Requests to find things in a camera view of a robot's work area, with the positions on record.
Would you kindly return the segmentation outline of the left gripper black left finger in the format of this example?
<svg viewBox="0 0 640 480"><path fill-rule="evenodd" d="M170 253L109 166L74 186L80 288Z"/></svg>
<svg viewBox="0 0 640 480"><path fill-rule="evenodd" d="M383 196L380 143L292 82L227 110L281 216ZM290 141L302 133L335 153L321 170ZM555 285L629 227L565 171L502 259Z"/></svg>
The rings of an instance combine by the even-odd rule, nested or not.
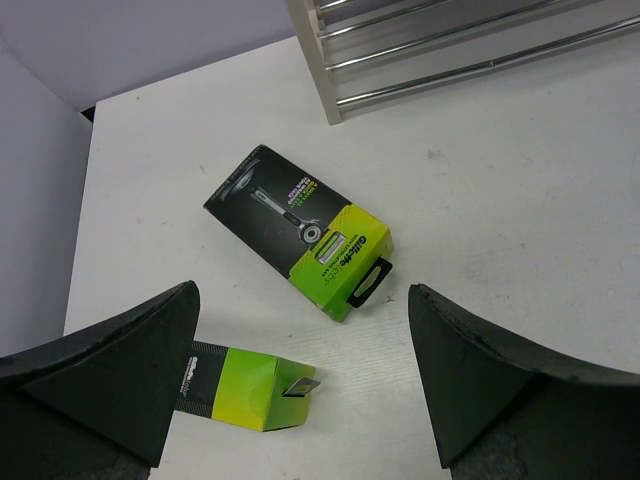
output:
<svg viewBox="0 0 640 480"><path fill-rule="evenodd" d="M1 360L4 479L146 479L200 311L193 281Z"/></svg>

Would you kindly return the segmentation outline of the black green Gillette Labs carton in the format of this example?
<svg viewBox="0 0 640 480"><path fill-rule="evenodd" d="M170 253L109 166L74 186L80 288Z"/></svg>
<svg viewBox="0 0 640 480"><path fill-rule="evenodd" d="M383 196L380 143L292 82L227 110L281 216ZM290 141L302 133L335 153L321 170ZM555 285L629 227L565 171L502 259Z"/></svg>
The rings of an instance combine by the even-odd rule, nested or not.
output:
<svg viewBox="0 0 640 480"><path fill-rule="evenodd" d="M259 432L305 423L316 369L279 356L195 341L175 409Z"/></svg>

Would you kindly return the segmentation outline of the green black Gillette Labs box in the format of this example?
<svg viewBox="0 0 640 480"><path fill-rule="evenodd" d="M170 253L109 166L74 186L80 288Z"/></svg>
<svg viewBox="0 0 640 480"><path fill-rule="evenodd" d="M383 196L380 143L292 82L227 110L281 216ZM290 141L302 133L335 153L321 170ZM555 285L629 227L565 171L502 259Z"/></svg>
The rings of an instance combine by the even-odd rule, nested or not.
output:
<svg viewBox="0 0 640 480"><path fill-rule="evenodd" d="M337 322L393 267L386 224L264 144L204 207Z"/></svg>

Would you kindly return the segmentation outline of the white chrome-bar shelf rack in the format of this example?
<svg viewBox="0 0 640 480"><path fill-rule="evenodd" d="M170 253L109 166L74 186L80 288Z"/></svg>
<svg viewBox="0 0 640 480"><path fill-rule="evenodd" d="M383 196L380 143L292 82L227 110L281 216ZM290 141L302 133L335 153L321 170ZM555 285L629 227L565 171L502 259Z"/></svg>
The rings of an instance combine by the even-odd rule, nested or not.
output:
<svg viewBox="0 0 640 480"><path fill-rule="evenodd" d="M288 1L327 122L639 30L636 1Z"/></svg>

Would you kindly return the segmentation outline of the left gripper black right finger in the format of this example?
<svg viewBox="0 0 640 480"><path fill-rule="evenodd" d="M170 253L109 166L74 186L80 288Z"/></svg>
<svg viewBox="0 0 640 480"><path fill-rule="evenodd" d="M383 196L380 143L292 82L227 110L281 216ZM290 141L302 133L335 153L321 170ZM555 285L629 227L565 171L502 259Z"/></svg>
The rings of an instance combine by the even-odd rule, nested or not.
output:
<svg viewBox="0 0 640 480"><path fill-rule="evenodd" d="M635 479L639 377L556 352L424 284L413 348L442 468L455 479Z"/></svg>

